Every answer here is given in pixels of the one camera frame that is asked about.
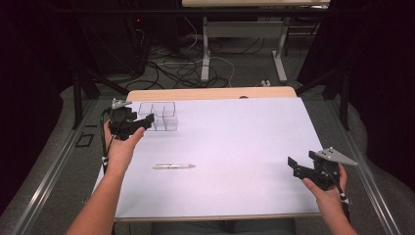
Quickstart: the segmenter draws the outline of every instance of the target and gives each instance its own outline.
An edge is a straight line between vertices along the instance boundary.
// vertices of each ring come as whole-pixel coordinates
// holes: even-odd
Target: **white desk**
[[[134,91],[133,99],[175,101],[178,129],[145,133],[125,175],[115,221],[319,214],[315,198],[287,165],[290,156],[312,167],[308,151],[322,149],[292,88]],[[156,170],[155,164],[196,168]]]
[[[183,0],[184,7],[209,8],[209,7],[275,7],[275,6],[313,6],[327,5],[330,0]],[[266,37],[277,38],[277,50],[272,51],[272,57],[280,82],[287,82],[281,55],[287,30],[290,24],[289,18],[283,22],[208,22],[204,18],[204,62],[201,80],[208,80],[210,50],[208,39],[210,37]]]

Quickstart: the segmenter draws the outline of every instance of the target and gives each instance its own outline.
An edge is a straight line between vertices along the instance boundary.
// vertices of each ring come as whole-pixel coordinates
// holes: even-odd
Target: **white surface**
[[[117,219],[318,212],[315,198],[287,165],[290,156],[312,167],[308,151],[322,149],[300,98],[175,104],[177,130],[147,131],[138,143]],[[130,107],[137,111],[139,103]],[[196,167],[156,170],[156,164]]]

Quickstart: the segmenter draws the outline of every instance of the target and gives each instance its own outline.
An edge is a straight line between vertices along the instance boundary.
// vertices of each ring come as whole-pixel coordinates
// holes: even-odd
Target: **transparent box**
[[[145,102],[140,104],[138,118],[154,114],[155,121],[147,130],[172,131],[177,130],[177,114],[174,102]]]

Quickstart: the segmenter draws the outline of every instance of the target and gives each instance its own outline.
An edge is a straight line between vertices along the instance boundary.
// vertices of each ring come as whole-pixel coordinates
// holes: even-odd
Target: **hand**
[[[347,175],[345,168],[339,164],[340,170],[340,187],[343,191],[346,189]],[[336,186],[332,186],[327,191],[323,191],[310,179],[305,178],[302,180],[305,187],[315,196],[318,209],[320,209],[324,221],[329,226],[337,223],[340,220],[347,220],[342,208],[342,201],[340,199],[340,192]]]
[[[110,150],[108,152],[109,162],[106,174],[125,174],[131,163],[135,145],[144,136],[144,131],[144,128],[140,127],[128,139],[124,141],[114,139],[112,141],[113,136],[110,131],[110,122],[107,121],[104,124],[104,136],[107,149],[111,142]]]

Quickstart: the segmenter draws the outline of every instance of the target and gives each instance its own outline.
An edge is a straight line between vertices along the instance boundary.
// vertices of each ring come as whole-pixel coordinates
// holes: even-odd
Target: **desk leg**
[[[290,18],[284,18],[284,23],[281,28],[280,37],[278,39],[278,48],[277,51],[272,51],[272,57],[274,58],[275,69],[278,73],[278,78],[281,83],[287,82],[287,77],[284,71],[283,62],[281,61],[281,55],[283,54],[284,50],[284,43],[287,38],[287,31],[288,27],[290,26]]]
[[[204,63],[202,66],[202,81],[208,81],[210,50],[208,49],[208,18],[204,17]]]

